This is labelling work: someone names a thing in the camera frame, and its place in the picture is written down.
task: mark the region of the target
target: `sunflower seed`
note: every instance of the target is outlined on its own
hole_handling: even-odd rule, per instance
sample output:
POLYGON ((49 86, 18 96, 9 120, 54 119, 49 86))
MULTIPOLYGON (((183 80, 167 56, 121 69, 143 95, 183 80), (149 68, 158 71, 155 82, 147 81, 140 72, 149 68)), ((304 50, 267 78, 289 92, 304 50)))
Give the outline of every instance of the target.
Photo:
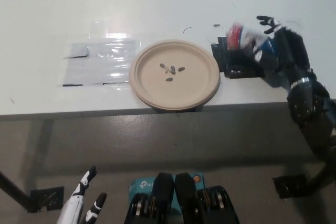
POLYGON ((172 73, 172 74, 176 74, 175 67, 171 66, 169 72, 172 73))

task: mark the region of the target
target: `beige paper plate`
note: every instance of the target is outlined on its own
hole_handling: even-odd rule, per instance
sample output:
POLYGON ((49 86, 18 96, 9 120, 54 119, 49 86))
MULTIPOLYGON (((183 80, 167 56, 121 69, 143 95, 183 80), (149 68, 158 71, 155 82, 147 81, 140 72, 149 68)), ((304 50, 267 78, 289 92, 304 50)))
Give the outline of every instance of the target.
POLYGON ((164 110, 204 104, 216 93, 219 80, 216 60, 201 47, 182 40, 165 40, 145 48, 130 70, 137 96, 149 106, 164 110), (165 73, 161 63, 174 66, 176 74, 165 73))

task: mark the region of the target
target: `gray floor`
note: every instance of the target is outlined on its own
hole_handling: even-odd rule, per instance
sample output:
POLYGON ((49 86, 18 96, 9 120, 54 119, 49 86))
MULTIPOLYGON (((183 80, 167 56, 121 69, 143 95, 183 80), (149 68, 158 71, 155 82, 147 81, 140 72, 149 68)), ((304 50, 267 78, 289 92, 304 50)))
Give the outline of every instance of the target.
MULTIPOLYGON (((223 185, 241 223, 336 223, 331 184, 304 199, 280 200, 272 178, 316 173, 287 108, 0 123, 0 170, 25 191, 65 186, 68 197, 92 165, 86 208, 108 193, 97 224, 123 223, 129 184, 158 172, 203 172, 223 185)), ((27 214, 0 191, 0 223, 56 223, 59 211, 27 214)))

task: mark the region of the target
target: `clear plastic bag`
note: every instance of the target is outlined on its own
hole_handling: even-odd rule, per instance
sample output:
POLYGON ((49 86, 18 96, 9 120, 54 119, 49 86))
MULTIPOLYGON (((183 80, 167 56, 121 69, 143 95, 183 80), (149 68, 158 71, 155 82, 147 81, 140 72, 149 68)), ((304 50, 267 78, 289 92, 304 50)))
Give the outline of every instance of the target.
POLYGON ((64 86, 129 82, 129 68, 140 43, 125 34, 119 38, 90 38, 71 45, 64 86))

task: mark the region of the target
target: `white table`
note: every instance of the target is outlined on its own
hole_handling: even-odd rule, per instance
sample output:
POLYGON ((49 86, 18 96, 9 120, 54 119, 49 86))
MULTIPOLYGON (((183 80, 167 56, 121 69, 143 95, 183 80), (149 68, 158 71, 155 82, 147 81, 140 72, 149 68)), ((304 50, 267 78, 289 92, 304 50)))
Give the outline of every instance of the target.
MULTIPOLYGON (((336 98, 334 0, 0 0, 0 118, 55 118, 153 113, 129 86, 58 86, 66 45, 90 33, 92 23, 109 20, 115 33, 158 34, 186 39, 211 51, 211 43, 234 21, 262 30, 256 15, 299 24, 319 81, 336 98), (186 27, 192 27, 182 34, 186 27)), ((234 104, 273 104, 286 92, 261 79, 221 78, 204 110, 234 104)))

